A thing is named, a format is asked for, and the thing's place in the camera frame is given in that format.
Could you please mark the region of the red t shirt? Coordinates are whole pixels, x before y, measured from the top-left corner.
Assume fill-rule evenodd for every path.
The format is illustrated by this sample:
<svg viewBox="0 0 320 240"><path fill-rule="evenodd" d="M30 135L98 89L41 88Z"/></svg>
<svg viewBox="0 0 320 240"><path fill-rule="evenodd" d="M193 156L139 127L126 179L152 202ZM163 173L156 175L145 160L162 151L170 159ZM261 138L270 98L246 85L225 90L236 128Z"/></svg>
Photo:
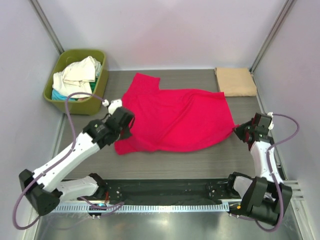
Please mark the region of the red t shirt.
<svg viewBox="0 0 320 240"><path fill-rule="evenodd" d="M135 115L132 136L114 144L118 155L193 152L227 139L236 126L222 92L160 89L160 78L137 73L122 97Z"/></svg>

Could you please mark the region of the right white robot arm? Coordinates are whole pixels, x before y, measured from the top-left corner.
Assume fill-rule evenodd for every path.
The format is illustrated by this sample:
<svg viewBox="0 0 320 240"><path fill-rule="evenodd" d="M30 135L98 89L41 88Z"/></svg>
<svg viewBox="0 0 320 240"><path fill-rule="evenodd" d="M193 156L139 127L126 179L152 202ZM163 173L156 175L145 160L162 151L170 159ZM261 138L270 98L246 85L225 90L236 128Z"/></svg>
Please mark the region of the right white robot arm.
<svg viewBox="0 0 320 240"><path fill-rule="evenodd" d="M269 136L273 129L273 112L256 113L255 116L233 129L245 144L253 158L255 177L233 172L229 175L225 192L231 198L240 196L241 202L230 207L229 214L276 226L284 216L292 188L285 185L275 160L274 139Z"/></svg>

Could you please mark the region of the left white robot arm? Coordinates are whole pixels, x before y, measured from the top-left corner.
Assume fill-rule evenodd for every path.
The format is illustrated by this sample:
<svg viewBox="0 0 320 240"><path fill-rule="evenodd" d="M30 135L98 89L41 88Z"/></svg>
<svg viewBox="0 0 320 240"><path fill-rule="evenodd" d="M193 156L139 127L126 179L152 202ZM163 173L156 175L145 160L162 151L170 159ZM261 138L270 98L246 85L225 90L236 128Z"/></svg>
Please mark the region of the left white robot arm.
<svg viewBox="0 0 320 240"><path fill-rule="evenodd" d="M102 104L108 109L104 119L90 121L73 142L48 163L19 174L21 189L39 216L51 213L61 202L80 197L101 200L105 196L108 186L96 173L77 180L63 180L105 146L131 136L135 116L123 107L122 100L104 100Z"/></svg>

